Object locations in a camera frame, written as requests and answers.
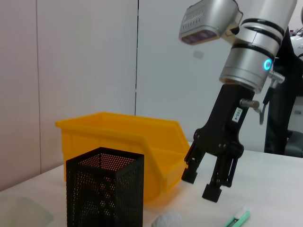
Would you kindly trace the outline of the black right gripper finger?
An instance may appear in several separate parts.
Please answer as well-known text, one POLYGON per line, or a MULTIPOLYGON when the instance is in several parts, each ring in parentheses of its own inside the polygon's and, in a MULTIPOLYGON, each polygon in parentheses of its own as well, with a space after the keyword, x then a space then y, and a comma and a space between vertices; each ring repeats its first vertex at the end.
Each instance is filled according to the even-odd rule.
POLYGON ((193 184, 196 176, 197 176, 197 169, 205 155, 205 152, 198 146, 196 141, 190 146, 190 149, 185 156, 184 161, 187 164, 181 179, 185 182, 193 184))
POLYGON ((238 158, 231 155, 220 155, 217 157, 211 181, 206 185, 202 198, 218 202, 222 190, 221 186, 231 187, 235 174, 238 158))

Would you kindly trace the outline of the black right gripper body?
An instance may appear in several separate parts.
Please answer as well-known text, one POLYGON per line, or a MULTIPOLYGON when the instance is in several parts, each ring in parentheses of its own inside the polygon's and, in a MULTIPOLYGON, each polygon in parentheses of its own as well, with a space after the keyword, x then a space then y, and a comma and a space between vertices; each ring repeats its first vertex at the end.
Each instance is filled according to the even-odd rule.
POLYGON ((208 121, 194 139, 201 151, 218 156, 224 152, 241 156, 244 146, 239 132, 248 108, 241 107, 242 99, 252 100, 254 91, 241 85, 222 85, 208 121))

